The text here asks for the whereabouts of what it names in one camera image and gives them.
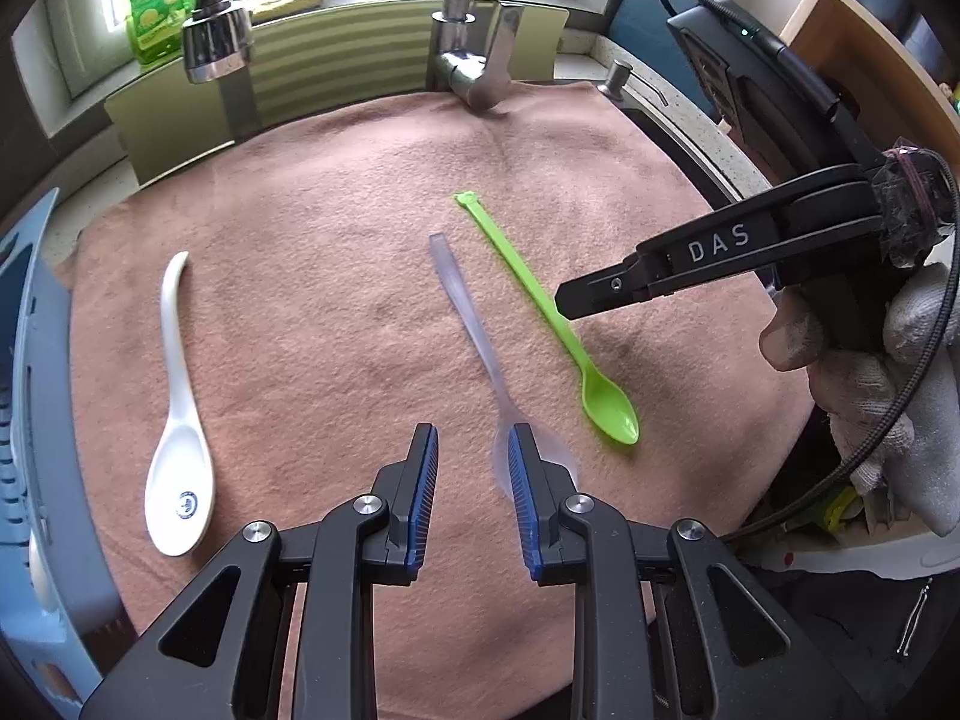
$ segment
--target metal screw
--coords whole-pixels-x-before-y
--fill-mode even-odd
[[[565,500],[566,507],[574,514],[586,514],[593,511],[593,499],[589,495],[577,493]]]
[[[250,525],[243,528],[243,538],[256,544],[258,541],[263,541],[264,538],[270,536],[271,530],[272,528],[269,522],[258,519],[257,522],[251,522]]]
[[[353,510],[357,514],[375,514],[380,511],[381,506],[383,506],[383,501],[376,495],[361,495],[353,501]]]
[[[704,537],[704,533],[707,533],[707,529],[695,519],[682,519],[677,523],[677,533],[687,541],[699,541]]]

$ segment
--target clear plastic spoon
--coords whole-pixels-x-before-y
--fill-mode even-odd
[[[430,255],[433,257],[440,282],[443,283],[443,288],[446,290],[450,302],[453,303],[453,307],[464,322],[470,340],[473,341],[477,354],[480,355],[480,359],[490,375],[490,383],[493,387],[493,394],[496,396],[498,409],[496,433],[493,435],[493,445],[490,451],[490,460],[496,483],[500,485],[500,489],[503,490],[503,494],[507,498],[514,499],[510,484],[510,466],[507,459],[507,438],[510,436],[512,426],[518,422],[526,422],[533,430],[536,449],[539,450],[541,458],[548,463],[556,463],[558,466],[567,469],[573,478],[573,484],[576,485],[577,461],[563,439],[545,425],[534,422],[510,398],[507,383],[503,378],[503,371],[500,369],[500,362],[496,359],[496,352],[493,351],[493,344],[487,332],[483,329],[480,314],[473,303],[473,298],[470,297],[467,283],[464,282],[464,274],[460,271],[460,266],[457,265],[457,260],[453,256],[450,244],[446,241],[446,236],[443,233],[430,236]]]

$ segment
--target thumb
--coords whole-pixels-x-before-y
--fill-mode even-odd
[[[777,300],[776,314],[760,331],[760,354],[774,370],[805,367],[827,346],[824,327],[795,288],[785,288]]]

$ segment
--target blue gripper pad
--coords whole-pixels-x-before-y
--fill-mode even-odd
[[[424,565],[426,538],[430,530],[430,514],[433,511],[433,493],[437,486],[437,464],[439,443],[437,428],[431,426],[430,433],[421,457],[419,476],[416,479],[413,506],[407,525],[407,555],[405,565],[411,580],[416,579]]]
[[[510,464],[510,486],[514,491],[514,508],[517,510],[517,528],[520,529],[520,549],[523,563],[530,571],[530,579],[536,581],[544,573],[544,556],[541,554],[539,519],[536,516],[533,490],[527,475],[517,426],[510,430],[507,441],[507,457]]]

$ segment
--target blue logo on spoon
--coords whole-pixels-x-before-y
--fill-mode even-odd
[[[176,506],[176,516],[180,519],[189,519],[197,513],[197,495],[195,493],[181,493],[179,504]]]

